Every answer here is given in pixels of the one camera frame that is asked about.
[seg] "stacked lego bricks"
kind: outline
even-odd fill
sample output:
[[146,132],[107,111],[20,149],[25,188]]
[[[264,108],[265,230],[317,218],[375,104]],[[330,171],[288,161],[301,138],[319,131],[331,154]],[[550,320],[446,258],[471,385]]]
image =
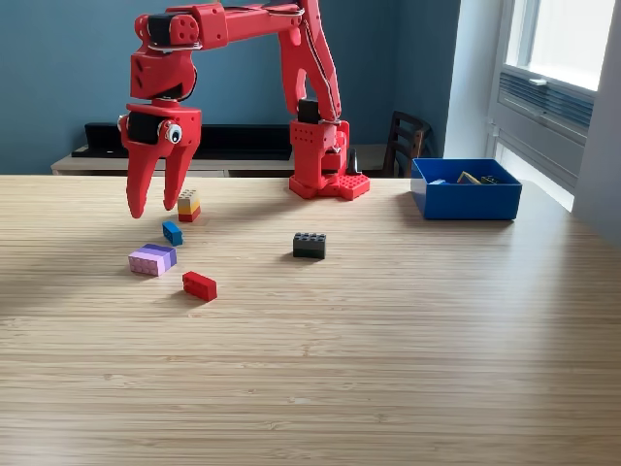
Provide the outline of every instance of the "stacked lego bricks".
[[192,222],[201,214],[201,200],[194,189],[186,189],[177,201],[179,221]]
[[159,277],[177,264],[175,248],[159,245],[144,245],[129,254],[129,268],[132,272]]

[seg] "chair backrest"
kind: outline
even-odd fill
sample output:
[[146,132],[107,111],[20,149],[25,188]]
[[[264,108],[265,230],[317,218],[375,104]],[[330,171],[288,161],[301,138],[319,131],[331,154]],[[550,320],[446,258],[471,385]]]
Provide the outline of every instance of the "chair backrest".
[[395,112],[392,115],[390,134],[386,144],[386,155],[382,173],[385,177],[393,178],[395,174],[395,158],[397,152],[403,154],[407,160],[407,167],[399,168],[399,175],[411,177],[411,161],[420,157],[425,147],[425,138],[429,135],[431,126],[426,121],[415,116]]

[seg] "red robot arm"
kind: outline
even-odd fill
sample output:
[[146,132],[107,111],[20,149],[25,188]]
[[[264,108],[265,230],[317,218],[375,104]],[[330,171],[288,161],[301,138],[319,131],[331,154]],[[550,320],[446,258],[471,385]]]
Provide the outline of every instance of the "red robot arm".
[[[332,56],[321,28],[318,0],[273,0],[267,5],[224,8],[219,3],[174,7],[163,15],[136,19],[142,46],[131,59],[131,96],[150,104],[129,104],[119,120],[129,151],[127,201],[133,217],[143,214],[147,190],[160,157],[166,158],[164,207],[177,203],[183,180],[201,138],[201,112],[180,101],[196,85],[191,53],[230,42],[278,33],[282,80],[295,150],[289,186],[304,198],[353,199],[369,180],[346,173],[349,125],[340,121],[341,99]],[[318,102],[306,100],[306,77]]]

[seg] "yellow lego brick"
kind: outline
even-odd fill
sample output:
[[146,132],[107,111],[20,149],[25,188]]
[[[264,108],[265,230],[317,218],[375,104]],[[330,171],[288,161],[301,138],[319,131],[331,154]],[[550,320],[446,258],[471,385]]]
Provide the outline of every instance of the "yellow lego brick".
[[201,202],[198,200],[189,207],[183,206],[181,204],[177,204],[177,211],[182,216],[191,216],[192,214],[194,214],[194,211],[196,211],[196,209],[198,209],[200,206],[201,206]]

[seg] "window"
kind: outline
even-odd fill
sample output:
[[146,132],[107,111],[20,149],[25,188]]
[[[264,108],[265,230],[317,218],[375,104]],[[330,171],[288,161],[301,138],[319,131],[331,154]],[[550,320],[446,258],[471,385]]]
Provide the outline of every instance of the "window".
[[516,0],[507,64],[597,90],[614,0]]
[[614,8],[615,0],[504,0],[488,157],[505,145],[573,193]]

